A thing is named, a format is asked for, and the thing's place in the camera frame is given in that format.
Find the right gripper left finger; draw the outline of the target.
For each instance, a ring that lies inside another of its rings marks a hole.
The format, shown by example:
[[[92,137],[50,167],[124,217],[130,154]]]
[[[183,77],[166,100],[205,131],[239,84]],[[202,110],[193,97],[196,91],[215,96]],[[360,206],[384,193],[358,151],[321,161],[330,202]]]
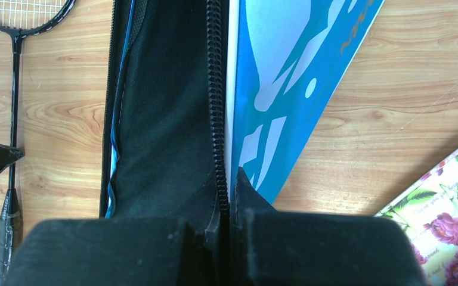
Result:
[[[170,214],[52,219],[12,259],[5,285],[219,285],[219,210],[209,175]]]

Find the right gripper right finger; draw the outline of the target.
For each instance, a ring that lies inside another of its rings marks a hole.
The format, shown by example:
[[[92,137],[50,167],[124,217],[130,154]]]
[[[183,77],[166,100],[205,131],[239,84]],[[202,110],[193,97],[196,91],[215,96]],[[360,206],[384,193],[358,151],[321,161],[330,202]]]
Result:
[[[278,211],[237,172],[230,285],[425,285],[411,244],[379,217]]]

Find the blue racket cover bag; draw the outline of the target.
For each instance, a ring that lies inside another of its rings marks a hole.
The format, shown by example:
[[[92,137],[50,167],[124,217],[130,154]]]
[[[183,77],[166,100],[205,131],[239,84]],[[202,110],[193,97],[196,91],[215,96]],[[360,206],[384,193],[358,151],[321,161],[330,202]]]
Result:
[[[115,1],[100,217],[274,202],[382,1]]]

